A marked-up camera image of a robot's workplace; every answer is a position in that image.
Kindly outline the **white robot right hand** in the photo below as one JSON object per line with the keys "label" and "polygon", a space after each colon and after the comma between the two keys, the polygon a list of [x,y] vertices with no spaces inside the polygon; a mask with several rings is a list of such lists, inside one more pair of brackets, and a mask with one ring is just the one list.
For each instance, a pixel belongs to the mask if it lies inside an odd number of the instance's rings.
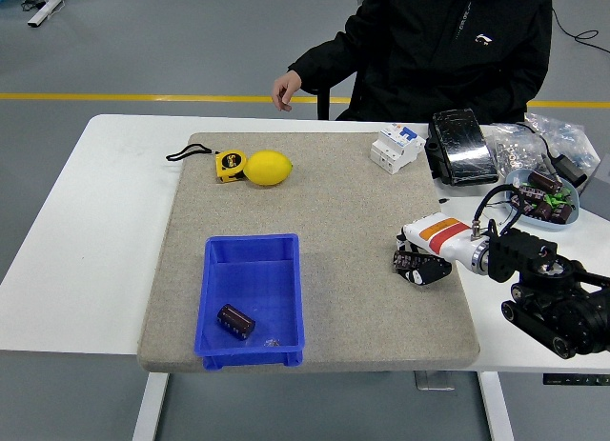
{"label": "white robot right hand", "polygon": [[471,226],[437,212],[406,224],[396,236],[395,271],[425,286],[446,276],[455,263],[474,274],[488,274],[488,237],[472,237]]}

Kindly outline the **person's hand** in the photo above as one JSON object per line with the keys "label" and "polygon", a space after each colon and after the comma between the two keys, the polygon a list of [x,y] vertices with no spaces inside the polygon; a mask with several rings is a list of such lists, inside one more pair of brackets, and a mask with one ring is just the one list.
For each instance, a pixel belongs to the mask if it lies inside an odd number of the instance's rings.
{"label": "person's hand", "polygon": [[275,108],[278,111],[290,111],[292,97],[301,89],[301,85],[301,77],[294,70],[289,70],[276,78],[271,92]]}

